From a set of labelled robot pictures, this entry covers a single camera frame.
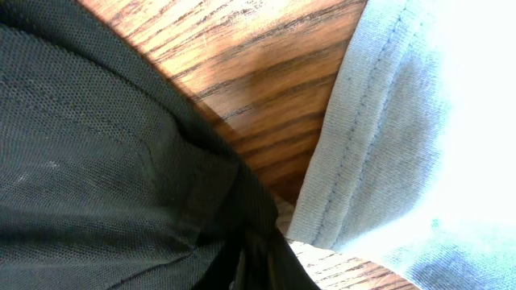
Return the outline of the black t-shirt with white logo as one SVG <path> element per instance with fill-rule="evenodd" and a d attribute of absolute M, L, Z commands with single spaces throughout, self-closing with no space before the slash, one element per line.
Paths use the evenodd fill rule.
<path fill-rule="evenodd" d="M 74 1 L 1 4 L 4 289 L 312 289 L 250 168 Z"/>

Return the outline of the light blue t-shirt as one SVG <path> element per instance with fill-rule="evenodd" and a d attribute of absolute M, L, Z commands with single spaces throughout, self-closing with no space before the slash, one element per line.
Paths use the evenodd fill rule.
<path fill-rule="evenodd" d="M 367 3 L 288 236 L 422 289 L 514 288 L 514 2 Z"/>

